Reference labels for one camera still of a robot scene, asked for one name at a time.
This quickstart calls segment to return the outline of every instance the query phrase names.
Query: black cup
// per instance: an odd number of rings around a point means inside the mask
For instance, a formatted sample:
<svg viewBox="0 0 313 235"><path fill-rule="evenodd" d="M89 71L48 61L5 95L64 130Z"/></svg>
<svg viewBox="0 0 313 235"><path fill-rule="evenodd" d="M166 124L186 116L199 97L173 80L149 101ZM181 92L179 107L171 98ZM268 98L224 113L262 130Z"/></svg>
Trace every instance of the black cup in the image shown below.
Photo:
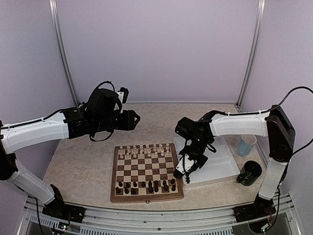
<svg viewBox="0 0 313 235"><path fill-rule="evenodd" d="M261 166L255 161L247 161L237 177L237 182L245 186L252 185L262 174Z"/></svg>

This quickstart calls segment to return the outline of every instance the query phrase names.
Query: black chess piece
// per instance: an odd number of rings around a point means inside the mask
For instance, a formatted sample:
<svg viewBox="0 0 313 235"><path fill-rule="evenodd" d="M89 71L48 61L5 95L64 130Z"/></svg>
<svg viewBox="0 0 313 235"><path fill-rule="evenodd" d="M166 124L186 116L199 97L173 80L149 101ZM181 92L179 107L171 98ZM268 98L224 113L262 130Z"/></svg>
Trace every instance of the black chess piece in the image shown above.
<svg viewBox="0 0 313 235"><path fill-rule="evenodd" d="M164 191L168 191L168 188L169 188L169 187L168 187L167 184L165 184L164 187L163 187Z"/></svg>

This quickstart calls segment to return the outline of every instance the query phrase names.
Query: table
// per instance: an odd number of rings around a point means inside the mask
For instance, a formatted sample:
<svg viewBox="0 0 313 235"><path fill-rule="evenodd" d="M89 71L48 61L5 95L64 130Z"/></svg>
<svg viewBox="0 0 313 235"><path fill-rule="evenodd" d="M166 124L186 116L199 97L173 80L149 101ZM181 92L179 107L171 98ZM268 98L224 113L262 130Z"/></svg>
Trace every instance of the table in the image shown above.
<svg viewBox="0 0 313 235"><path fill-rule="evenodd" d="M202 187L184 190L184 199L150 204L112 204L110 202L111 177L114 147L139 143L173 142L177 122L182 117L198 120L210 110L237 112L231 104L194 103L140 103L125 104L125 110L133 109L141 121L134 131L115 131L105 142L94 143L88 136L62 140L46 171L44 181L52 183L61 192L66 202L126 210L171 211L207 209L231 206L254 201L264 178L264 166L254 148L246 157L236 154L238 136L226 136L225 140L241 169L248 160L257 161L263 169L261 177L245 187L235 180L223 181ZM107 132L97 133L103 139Z"/></svg>

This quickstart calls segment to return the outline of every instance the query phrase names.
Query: white wall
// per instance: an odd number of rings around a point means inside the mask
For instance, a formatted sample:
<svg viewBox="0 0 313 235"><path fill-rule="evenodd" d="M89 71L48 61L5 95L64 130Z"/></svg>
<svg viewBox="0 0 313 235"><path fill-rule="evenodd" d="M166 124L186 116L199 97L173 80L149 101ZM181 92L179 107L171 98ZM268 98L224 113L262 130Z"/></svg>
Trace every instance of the white wall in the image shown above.
<svg viewBox="0 0 313 235"><path fill-rule="evenodd" d="M21 122L71 107L48 0L0 0L0 120ZM43 177L56 141L16 152ZM26 194L0 181L0 234L12 235Z"/></svg>
<svg viewBox="0 0 313 235"><path fill-rule="evenodd" d="M267 0L264 22L244 111L278 104L296 86L313 88L313 1ZM296 130L297 150L313 137L313 96L292 93L283 109ZM267 139L259 140L268 154ZM293 156L283 182L290 192L305 235L313 231L313 145Z"/></svg>
<svg viewBox="0 0 313 235"><path fill-rule="evenodd" d="M62 0L80 101L111 80L129 101L237 101L258 0Z"/></svg>

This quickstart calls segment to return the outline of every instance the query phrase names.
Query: robotic arm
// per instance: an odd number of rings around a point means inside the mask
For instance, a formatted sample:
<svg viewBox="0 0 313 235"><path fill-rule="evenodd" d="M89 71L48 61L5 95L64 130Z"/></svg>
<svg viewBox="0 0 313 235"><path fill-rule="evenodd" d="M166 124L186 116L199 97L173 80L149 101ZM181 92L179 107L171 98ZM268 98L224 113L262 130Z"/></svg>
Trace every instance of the robotic arm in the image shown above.
<svg viewBox="0 0 313 235"><path fill-rule="evenodd" d="M182 158L174 171L176 178L181 178L184 174L188 176L205 164L208 158L203 153L206 148L216 152L212 146L216 136L268 137L269 164L259 193L252 205L235 208L235 216L237 222L241 222L268 215L269 212L275 213L272 198L287 173L286 166L292 157L295 137L295 130L281 107L270 113L259 111L258 114L211 111L198 121L184 117L178 122L175 132L186 139L186 143L191 140L191 144L185 145L179 153Z"/></svg>
<svg viewBox="0 0 313 235"><path fill-rule="evenodd" d="M126 102L128 93L126 88L115 92L98 86L88 102L79 108L58 110L47 117L16 124L2 125L0 121L0 180L11 182L38 198L45 205L44 214L65 220L70 214L72 221L81 222L84 208L66 205L59 190L28 171L14 152L46 141L83 135L96 141L93 137L100 131L109 132L110 137L114 130L134 130L140 116L134 110L123 110L122 103Z"/></svg>

